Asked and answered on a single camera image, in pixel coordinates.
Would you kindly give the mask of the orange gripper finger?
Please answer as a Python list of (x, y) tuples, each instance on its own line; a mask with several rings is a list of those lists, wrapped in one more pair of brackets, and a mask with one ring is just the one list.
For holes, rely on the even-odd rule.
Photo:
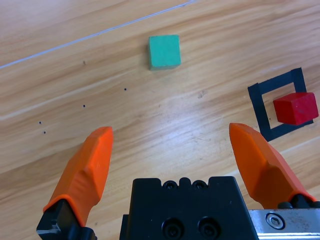
[(246, 124), (230, 123), (229, 137), (248, 194), (264, 209), (276, 209), (283, 202), (292, 204), (298, 195), (307, 203), (316, 201), (260, 132)]
[(113, 130), (103, 126), (93, 131), (68, 161), (36, 228), (41, 239), (97, 239), (86, 223), (102, 198), (112, 147)]

